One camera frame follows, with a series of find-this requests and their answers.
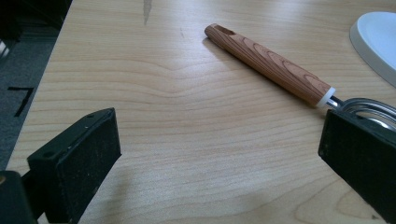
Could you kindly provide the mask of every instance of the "wood grain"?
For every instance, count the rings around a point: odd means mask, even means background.
[[[225,27],[211,24],[205,33],[221,48],[312,106],[317,105],[331,87],[299,65]]]
[[[348,39],[388,0],[75,0],[8,169],[115,107],[122,156],[80,223],[384,223],[318,156],[324,109],[207,39],[217,22],[325,80],[396,105]],[[42,217],[40,223],[46,223]]]

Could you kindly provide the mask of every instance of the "wooden handle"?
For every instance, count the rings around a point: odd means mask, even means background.
[[[311,105],[326,105],[335,92],[302,67],[242,35],[217,24],[207,26],[205,33],[221,48]]]

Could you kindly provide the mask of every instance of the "white round object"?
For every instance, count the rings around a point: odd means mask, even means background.
[[[362,15],[350,29],[350,40],[363,60],[396,87],[396,13]]]

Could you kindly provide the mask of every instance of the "gray carpet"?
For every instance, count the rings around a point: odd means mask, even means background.
[[[0,170],[7,167],[58,35],[37,23],[23,30],[19,42],[0,40]]]

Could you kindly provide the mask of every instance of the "table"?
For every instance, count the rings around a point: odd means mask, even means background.
[[[75,0],[8,169],[26,173],[32,152],[115,107],[123,155],[80,223],[384,223],[318,156],[326,109],[204,34],[218,23],[332,84],[341,99],[396,105],[396,89],[348,37],[377,10],[396,3]]]

